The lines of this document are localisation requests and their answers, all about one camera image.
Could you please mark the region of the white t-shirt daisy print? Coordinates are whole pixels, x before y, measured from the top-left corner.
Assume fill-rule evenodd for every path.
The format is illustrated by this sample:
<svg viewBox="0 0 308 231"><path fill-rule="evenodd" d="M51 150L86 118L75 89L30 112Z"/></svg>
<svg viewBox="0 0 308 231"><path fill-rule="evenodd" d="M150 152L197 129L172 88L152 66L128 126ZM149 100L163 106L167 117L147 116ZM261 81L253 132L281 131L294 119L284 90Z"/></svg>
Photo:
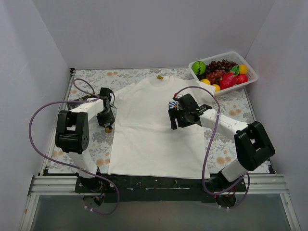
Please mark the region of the white t-shirt daisy print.
<svg viewBox="0 0 308 231"><path fill-rule="evenodd" d="M171 128L168 104L178 91L191 94L202 105L213 101L215 88L166 76L147 77L115 92L116 120L108 174L209 178L203 166L203 128Z"/></svg>

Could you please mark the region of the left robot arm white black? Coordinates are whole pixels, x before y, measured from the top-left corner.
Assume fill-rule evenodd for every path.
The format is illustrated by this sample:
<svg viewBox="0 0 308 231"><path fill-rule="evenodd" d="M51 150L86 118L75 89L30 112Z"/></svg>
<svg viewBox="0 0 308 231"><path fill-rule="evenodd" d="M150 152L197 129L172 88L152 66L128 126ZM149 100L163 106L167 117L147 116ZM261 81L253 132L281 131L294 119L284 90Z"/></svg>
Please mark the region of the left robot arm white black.
<svg viewBox="0 0 308 231"><path fill-rule="evenodd" d="M89 97L85 103L75 106L69 111L62 110L58 114L55 145L68 154L75 166L80 170L77 177L81 184L91 192L98 192L103 182L97 176L100 170L94 163L88 146L90 143L89 121L97 118L99 126L106 132L112 131L115 117L111 110L113 92L109 88L101 88L99 98Z"/></svg>

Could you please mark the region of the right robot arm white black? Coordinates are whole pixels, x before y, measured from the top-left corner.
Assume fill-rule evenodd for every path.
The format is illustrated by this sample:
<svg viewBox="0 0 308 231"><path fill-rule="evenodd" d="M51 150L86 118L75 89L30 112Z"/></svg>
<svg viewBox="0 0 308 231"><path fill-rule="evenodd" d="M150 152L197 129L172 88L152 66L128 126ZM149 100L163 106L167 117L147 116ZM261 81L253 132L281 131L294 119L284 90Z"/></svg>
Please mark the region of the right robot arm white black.
<svg viewBox="0 0 308 231"><path fill-rule="evenodd" d="M245 123L218 113L207 104L198 105L191 94L174 95L169 103L171 128L199 125L219 132L235 143L236 158L205 182L208 189L231 190L244 174L254 171L275 154L264 126L255 121Z"/></svg>

